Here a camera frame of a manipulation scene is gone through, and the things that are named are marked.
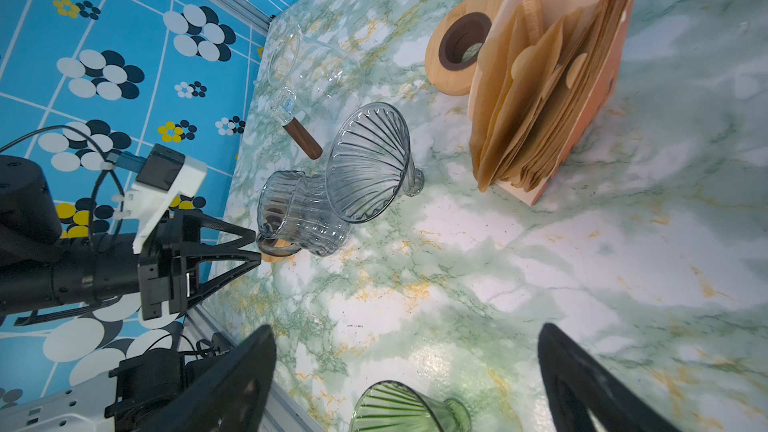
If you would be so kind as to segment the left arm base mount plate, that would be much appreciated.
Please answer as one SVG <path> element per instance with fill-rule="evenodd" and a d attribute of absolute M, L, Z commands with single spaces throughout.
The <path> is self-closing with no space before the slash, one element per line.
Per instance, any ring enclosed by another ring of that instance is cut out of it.
<path fill-rule="evenodd" d="M 114 419 L 116 431 L 138 430 L 225 355 L 206 351 L 188 361 L 193 352 L 158 348 L 121 361 L 108 373 L 117 379 L 116 399 L 104 416 Z"/>

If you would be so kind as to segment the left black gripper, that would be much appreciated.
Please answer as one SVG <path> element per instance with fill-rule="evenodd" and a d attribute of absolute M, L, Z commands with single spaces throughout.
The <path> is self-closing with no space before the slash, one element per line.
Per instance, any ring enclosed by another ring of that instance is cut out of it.
<path fill-rule="evenodd" d="M 227 242 L 214 245 L 201 241 L 201 231 L 210 229 L 225 233 Z M 258 267 L 261 254 L 237 251 L 256 241 L 255 231 L 200 211 L 181 210 L 163 216 L 142 246 L 138 262 L 141 315 L 145 321 L 159 318 L 163 304 L 168 312 L 182 314 L 195 307 L 224 286 Z M 189 255 L 193 252 L 230 252 Z M 240 262 L 220 275 L 200 281 L 201 263 Z"/>

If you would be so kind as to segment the grey ribbed glass carafe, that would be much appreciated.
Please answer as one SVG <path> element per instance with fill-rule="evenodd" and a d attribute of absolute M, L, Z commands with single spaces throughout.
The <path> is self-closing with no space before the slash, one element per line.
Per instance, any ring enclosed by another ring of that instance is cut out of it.
<path fill-rule="evenodd" d="M 351 231 L 330 205 L 326 178 L 295 170 L 276 171 L 267 179 L 257 225 L 258 237 L 279 238 L 320 257 L 336 253 Z"/>

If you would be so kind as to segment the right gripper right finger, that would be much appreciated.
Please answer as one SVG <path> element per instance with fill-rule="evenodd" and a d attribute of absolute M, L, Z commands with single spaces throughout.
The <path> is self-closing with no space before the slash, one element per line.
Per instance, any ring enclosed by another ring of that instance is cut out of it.
<path fill-rule="evenodd" d="M 538 361 L 557 431 L 675 431 L 677 428 L 618 381 L 553 323 L 538 337 Z"/>

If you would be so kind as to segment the green glass dripper cone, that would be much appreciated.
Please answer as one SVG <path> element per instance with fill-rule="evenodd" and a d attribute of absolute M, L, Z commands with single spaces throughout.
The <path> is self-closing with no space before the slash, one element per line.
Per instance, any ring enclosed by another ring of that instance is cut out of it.
<path fill-rule="evenodd" d="M 350 431 L 471 431 L 467 408 L 458 400 L 430 398 L 397 381 L 370 386 L 356 403 Z"/>

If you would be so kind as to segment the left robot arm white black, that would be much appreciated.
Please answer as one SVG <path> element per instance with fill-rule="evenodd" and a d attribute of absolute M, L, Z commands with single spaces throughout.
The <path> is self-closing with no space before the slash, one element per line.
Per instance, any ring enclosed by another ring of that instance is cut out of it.
<path fill-rule="evenodd" d="M 1 313 L 20 326 L 88 314 L 135 294 L 144 320 L 180 315 L 261 262 L 253 230 L 197 210 L 168 211 L 183 167 L 137 159 L 158 190 L 125 211 L 133 234 L 65 239 L 41 168 L 1 159 Z M 187 361 L 149 347 L 115 369 L 1 415 L 5 431 L 255 431 L 275 365 L 269 327 L 220 356 Z"/>

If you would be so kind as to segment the wooden ring dripper holder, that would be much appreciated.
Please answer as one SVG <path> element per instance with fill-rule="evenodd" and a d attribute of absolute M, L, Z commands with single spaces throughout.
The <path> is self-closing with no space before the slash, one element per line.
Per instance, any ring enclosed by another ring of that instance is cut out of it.
<path fill-rule="evenodd" d="M 260 235 L 257 246 L 263 262 L 277 263 L 297 254 L 301 247 L 279 238 L 266 238 Z"/>

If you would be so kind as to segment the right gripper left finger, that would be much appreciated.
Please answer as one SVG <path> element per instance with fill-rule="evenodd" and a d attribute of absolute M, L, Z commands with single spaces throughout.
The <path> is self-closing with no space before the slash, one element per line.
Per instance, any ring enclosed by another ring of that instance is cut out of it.
<path fill-rule="evenodd" d="M 256 431 L 276 365 L 276 342 L 264 324 L 222 356 L 141 431 Z"/>

